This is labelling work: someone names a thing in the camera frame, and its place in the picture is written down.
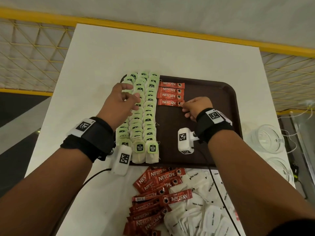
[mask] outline left hand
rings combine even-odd
[[[106,121],[113,131],[115,131],[128,116],[132,115],[131,110],[139,109],[135,104],[140,102],[140,94],[122,92],[124,89],[133,89],[133,86],[131,84],[117,83],[113,87],[111,94],[105,100],[102,109],[96,115]]]

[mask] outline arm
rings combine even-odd
[[[183,105],[191,120],[206,108],[212,108],[207,97]],[[312,206],[234,131],[217,132],[208,148],[247,236],[267,235],[291,220],[315,219]]]
[[[140,102],[139,94],[122,93],[122,89],[132,86],[116,84],[97,115],[113,130]],[[91,167],[91,160],[80,150],[59,148],[0,199],[0,235],[49,235]]]

